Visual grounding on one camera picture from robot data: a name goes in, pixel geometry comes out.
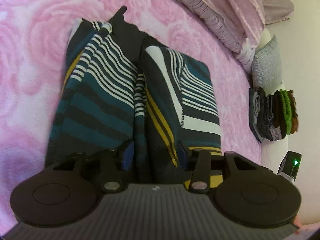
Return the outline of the pink hanging towel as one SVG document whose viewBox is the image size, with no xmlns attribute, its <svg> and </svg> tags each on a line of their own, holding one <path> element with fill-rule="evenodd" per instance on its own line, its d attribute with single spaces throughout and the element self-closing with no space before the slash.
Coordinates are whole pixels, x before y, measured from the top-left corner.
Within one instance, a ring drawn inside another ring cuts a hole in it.
<svg viewBox="0 0 320 240">
<path fill-rule="evenodd" d="M 274 24 L 291 18 L 295 7 L 290 0 L 263 0 L 265 24 Z"/>
</svg>

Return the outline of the stack of folded clothes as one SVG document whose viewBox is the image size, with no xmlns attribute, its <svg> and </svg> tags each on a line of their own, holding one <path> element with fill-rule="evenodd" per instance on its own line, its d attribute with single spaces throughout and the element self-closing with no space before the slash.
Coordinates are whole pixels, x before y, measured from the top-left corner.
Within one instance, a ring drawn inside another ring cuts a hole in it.
<svg viewBox="0 0 320 240">
<path fill-rule="evenodd" d="M 262 88 L 248 90 L 249 127 L 259 142 L 278 141 L 298 131 L 299 120 L 292 90 L 266 94 Z"/>
</svg>

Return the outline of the black device green light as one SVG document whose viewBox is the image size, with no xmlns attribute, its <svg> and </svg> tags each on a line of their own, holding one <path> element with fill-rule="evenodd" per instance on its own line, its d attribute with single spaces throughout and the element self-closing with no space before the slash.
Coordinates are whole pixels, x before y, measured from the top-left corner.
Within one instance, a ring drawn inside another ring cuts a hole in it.
<svg viewBox="0 0 320 240">
<path fill-rule="evenodd" d="M 301 159 L 302 155 L 300 153 L 288 151 L 280 163 L 278 175 L 293 183 L 297 178 Z"/>
</svg>

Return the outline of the pink rose bedspread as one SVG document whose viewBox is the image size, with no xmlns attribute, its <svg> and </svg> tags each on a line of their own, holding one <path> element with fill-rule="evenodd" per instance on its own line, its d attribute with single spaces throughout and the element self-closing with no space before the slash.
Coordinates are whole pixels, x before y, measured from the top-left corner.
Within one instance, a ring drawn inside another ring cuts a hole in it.
<svg viewBox="0 0 320 240">
<path fill-rule="evenodd" d="M 105 21 L 123 5 L 127 22 L 208 66 L 223 151 L 261 162 L 261 146 L 248 124 L 246 72 L 175 0 L 1 0 L 1 233 L 16 224 L 11 191 L 43 168 L 75 20 Z"/>
</svg>

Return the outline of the folded lilac quilt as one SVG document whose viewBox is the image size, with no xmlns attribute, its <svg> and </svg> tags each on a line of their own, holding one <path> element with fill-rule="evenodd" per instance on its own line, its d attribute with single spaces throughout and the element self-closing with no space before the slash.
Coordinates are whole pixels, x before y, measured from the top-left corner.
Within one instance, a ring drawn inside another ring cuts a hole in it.
<svg viewBox="0 0 320 240">
<path fill-rule="evenodd" d="M 236 54 L 250 53 L 265 26 L 262 0 L 176 0 L 203 20 L 212 33 Z"/>
</svg>

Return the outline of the striped teal knit sweater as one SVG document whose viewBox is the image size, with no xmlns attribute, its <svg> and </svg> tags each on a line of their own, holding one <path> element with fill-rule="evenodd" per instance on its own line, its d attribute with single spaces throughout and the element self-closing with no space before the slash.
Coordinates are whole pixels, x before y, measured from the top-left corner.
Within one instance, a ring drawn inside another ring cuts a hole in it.
<svg viewBox="0 0 320 240">
<path fill-rule="evenodd" d="M 125 11 L 107 22 L 77 20 L 44 164 L 133 141 L 131 183 L 181 183 L 189 174 L 178 142 L 221 152 L 209 69 L 127 23 Z"/>
</svg>

